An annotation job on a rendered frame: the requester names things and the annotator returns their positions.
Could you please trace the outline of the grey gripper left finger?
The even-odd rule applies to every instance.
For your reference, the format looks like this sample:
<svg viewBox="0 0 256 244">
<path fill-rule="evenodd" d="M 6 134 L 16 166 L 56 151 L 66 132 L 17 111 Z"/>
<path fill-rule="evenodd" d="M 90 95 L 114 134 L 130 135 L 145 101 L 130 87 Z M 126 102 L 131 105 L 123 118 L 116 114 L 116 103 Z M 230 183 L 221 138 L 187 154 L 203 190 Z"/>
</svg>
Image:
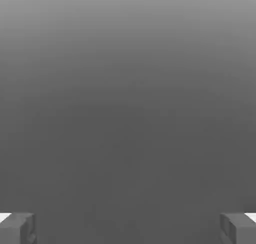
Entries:
<svg viewBox="0 0 256 244">
<path fill-rule="evenodd" d="M 38 244 L 36 214 L 0 212 L 0 244 Z"/>
</svg>

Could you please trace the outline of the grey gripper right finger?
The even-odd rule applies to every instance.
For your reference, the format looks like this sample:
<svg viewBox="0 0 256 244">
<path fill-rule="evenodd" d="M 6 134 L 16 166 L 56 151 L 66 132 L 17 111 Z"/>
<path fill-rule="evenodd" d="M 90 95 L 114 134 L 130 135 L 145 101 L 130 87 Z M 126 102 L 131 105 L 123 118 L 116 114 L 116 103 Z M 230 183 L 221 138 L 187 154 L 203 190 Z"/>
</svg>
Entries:
<svg viewBox="0 0 256 244">
<path fill-rule="evenodd" d="M 256 213 L 221 213 L 221 244 L 256 244 Z"/>
</svg>

